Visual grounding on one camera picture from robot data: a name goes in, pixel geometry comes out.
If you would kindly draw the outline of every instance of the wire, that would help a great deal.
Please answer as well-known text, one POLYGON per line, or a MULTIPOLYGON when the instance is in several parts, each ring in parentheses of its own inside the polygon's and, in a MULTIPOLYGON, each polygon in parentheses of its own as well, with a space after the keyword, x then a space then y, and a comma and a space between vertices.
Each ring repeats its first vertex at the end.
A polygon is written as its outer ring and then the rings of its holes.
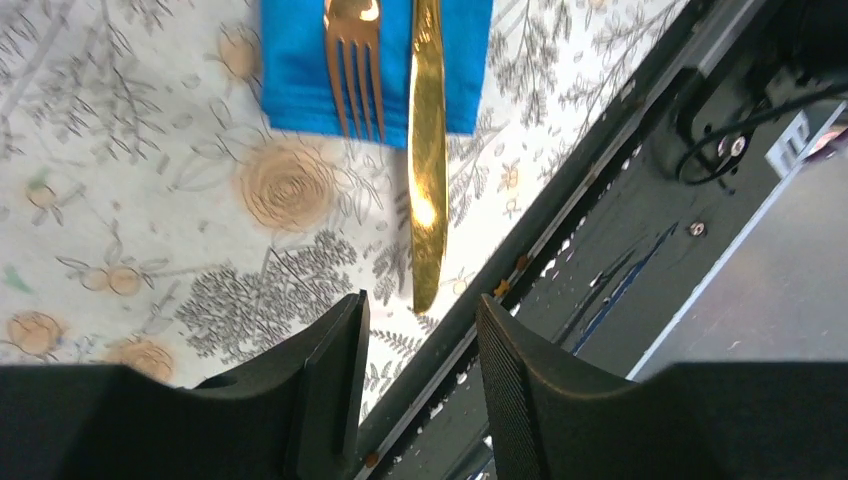
POLYGON ((839 84, 830 85, 830 86, 828 86, 828 87, 826 87, 826 88, 824 88, 824 89, 822 89, 818 92, 809 93, 807 95, 803 95, 801 97, 798 97, 794 100, 789 100, 779 107, 769 108, 769 109, 761 111, 759 113, 752 113, 751 116, 749 116, 745 120, 741 120, 741 121, 732 123, 730 125, 727 125, 725 127, 722 127, 718 130, 715 130, 715 131, 709 133, 708 135, 706 135, 704 138, 702 138, 698 142, 696 142, 694 145, 692 145, 692 147, 689 148, 689 150, 686 151, 686 153, 683 154, 683 156, 677 162, 677 167, 675 168, 675 177, 677 177, 677 180, 679 182, 684 183, 686 185, 693 185, 693 186, 694 185, 703 185, 705 183, 709 183, 709 182, 712 182, 714 180, 718 180, 719 178, 723 177, 724 175, 728 174, 731 170, 736 168, 739 165, 739 163, 741 162, 742 157, 739 156, 737 158, 734 158, 734 159, 728 161, 727 163, 725 163, 724 165, 722 165, 721 167, 719 167, 715 171, 712 171, 712 168, 709 165, 705 165, 703 161, 699 160, 699 163, 701 163, 701 166, 705 167, 708 171, 710 171, 710 174, 705 176, 705 177, 699 178, 697 180, 686 180, 686 179, 684 179, 683 178, 683 170, 686 167, 686 164, 689 162, 689 160, 692 157, 694 157, 696 154, 701 152, 704 147, 706 147, 707 145, 709 145, 709 144, 711 144, 715 141, 722 140, 726 136, 734 134, 734 133, 741 133, 741 132, 744 132, 744 131, 747 131, 747 130, 754 130, 755 128, 759 127, 760 125, 762 125, 762 124, 764 124, 768 121, 775 120, 779 117, 782 117, 783 115, 786 115, 787 113, 791 113, 793 111, 800 110, 800 109, 802 109, 802 108, 804 108, 804 107, 806 107, 810 104, 820 102, 820 101, 826 100, 828 98, 836 97, 838 95, 845 94, 845 93, 848 93, 848 83, 839 83, 839 84))

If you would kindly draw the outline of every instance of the rose print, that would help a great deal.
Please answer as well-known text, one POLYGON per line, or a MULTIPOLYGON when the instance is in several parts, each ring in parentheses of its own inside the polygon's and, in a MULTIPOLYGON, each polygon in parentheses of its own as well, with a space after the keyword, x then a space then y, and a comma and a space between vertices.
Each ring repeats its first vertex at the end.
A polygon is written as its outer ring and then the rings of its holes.
POLYGON ((206 55, 207 60, 221 64, 227 76, 227 95, 234 85, 248 84, 254 94, 258 92, 256 76, 261 70, 259 35, 243 25, 221 28, 217 55, 206 55))
POLYGON ((239 175, 238 189, 251 215, 265 227, 303 232, 332 209, 332 171, 319 160, 271 143, 254 153, 239 175))
POLYGON ((174 358, 150 340, 125 340, 114 345, 104 361, 127 365, 162 383, 174 373, 174 358))
POLYGON ((22 312, 6 322, 8 343, 27 355, 50 355, 64 333, 59 323, 41 312, 22 312))

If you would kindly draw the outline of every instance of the tablecloth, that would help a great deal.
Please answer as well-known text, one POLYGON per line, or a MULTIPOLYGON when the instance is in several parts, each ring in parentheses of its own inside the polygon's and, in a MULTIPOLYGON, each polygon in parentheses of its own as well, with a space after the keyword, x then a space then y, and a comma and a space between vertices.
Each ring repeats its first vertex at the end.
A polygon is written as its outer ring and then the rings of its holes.
POLYGON ((366 289, 364 418, 684 4, 495 0, 416 316, 405 154, 268 127, 255 1, 0 2, 0 362, 193 386, 366 289))

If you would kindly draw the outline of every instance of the cutlery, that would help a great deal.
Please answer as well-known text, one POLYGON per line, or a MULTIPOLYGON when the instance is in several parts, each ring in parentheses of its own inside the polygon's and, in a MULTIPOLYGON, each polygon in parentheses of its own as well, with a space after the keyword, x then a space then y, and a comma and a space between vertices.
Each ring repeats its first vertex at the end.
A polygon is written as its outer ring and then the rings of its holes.
POLYGON ((412 306, 426 312, 439 290, 448 236, 445 66, 441 0, 415 0, 409 96, 412 306))
POLYGON ((342 133, 350 138, 350 126, 345 113, 345 95, 342 91, 342 71, 347 87, 347 102, 350 104, 356 136, 362 138, 359 119, 359 105, 362 105, 365 128, 368 139, 373 140, 371 129, 371 101, 368 95, 368 71, 370 70, 371 88, 374 91, 374 109, 380 139, 386 138, 386 126, 383 120, 383 89, 380 83, 380 22, 382 8, 380 0, 324 0, 324 31, 327 49, 327 69, 330 73, 330 85, 333 88, 333 100, 339 115, 342 133), (339 46, 342 60, 339 61, 339 46), (354 75, 354 59, 357 76, 354 75), (356 85, 359 85, 357 97, 356 85))

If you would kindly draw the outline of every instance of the knife blade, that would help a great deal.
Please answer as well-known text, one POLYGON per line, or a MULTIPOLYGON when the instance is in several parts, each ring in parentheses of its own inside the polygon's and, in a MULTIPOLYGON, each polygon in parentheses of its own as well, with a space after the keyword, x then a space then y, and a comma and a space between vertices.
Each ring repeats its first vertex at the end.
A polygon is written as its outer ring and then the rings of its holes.
POLYGON ((412 309, 424 313, 439 290, 448 239, 445 61, 441 0, 415 0, 409 86, 409 204, 412 309))

